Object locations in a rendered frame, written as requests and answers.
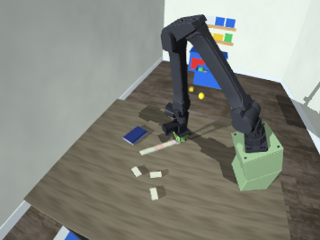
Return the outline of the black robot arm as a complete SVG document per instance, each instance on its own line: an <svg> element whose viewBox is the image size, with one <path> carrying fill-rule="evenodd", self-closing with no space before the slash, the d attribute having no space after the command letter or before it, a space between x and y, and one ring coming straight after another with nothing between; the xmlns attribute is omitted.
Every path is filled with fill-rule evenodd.
<svg viewBox="0 0 320 240"><path fill-rule="evenodd" d="M185 131L185 125L181 124L188 122L191 100L188 95L186 49L189 41L226 96L232 110L231 124L235 130L244 133L245 152L247 154L267 152L265 129L262 118L259 117L261 106L252 100L250 94L245 93L213 39L206 20L204 14L182 17L169 24L172 26L167 25L162 29L162 48L169 54L173 82L173 103L169 102L165 106L164 114L174 118L173 121L163 124L162 130L166 136L170 136L175 130L181 134Z"/></svg>

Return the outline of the white domino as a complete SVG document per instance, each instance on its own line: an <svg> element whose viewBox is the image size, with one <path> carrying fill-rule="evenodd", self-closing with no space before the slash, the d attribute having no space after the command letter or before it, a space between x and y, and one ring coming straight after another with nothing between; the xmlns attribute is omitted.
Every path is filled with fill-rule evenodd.
<svg viewBox="0 0 320 240"><path fill-rule="evenodd" d="M149 149L150 149L151 153L160 150L159 146L150 147Z"/></svg>
<svg viewBox="0 0 320 240"><path fill-rule="evenodd" d="M150 173L150 178L162 177L161 172L152 172Z"/></svg>
<svg viewBox="0 0 320 240"><path fill-rule="evenodd" d="M132 168L132 171L137 176L137 178L142 175L137 167Z"/></svg>
<svg viewBox="0 0 320 240"><path fill-rule="evenodd" d="M150 189L152 200L158 200L156 188Z"/></svg>
<svg viewBox="0 0 320 240"><path fill-rule="evenodd" d="M166 143L167 143L167 145L169 147L177 144L175 140L172 140L172 141L169 141L169 142L166 142Z"/></svg>
<svg viewBox="0 0 320 240"><path fill-rule="evenodd" d="M158 145L160 149L168 147L167 143L163 143L161 145Z"/></svg>
<svg viewBox="0 0 320 240"><path fill-rule="evenodd" d="M149 149L149 148L148 148L148 149L145 149L145 150L140 151L140 154L141 154L142 156L144 156L144 155L146 155L146 154L149 154L149 153L151 153L151 151L150 151L150 149Z"/></svg>

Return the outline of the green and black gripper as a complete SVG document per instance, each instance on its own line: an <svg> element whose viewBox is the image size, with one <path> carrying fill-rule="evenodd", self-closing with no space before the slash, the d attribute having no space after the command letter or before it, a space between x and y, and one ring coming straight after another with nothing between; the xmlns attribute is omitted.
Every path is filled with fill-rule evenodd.
<svg viewBox="0 0 320 240"><path fill-rule="evenodd" d="M179 123L179 122L177 121L177 123ZM179 124L181 124L181 123L179 123ZM191 131L187 128L187 124L188 124L188 122L181 124L181 125L185 125L185 131L183 133L178 134L176 130L173 132L174 135L176 136L176 138L179 139L180 144L191 134ZM183 138L182 141L181 141L181 138Z"/></svg>

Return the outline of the blue flat rectangular pad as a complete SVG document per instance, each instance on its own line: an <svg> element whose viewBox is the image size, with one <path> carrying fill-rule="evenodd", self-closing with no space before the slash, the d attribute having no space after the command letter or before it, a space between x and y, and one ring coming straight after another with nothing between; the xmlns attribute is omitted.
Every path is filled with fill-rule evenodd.
<svg viewBox="0 0 320 240"><path fill-rule="evenodd" d="M131 145L135 145L142 137L144 137L148 131L142 129L139 126L136 126L133 130L131 130L127 135L123 137L126 141L128 141Z"/></svg>

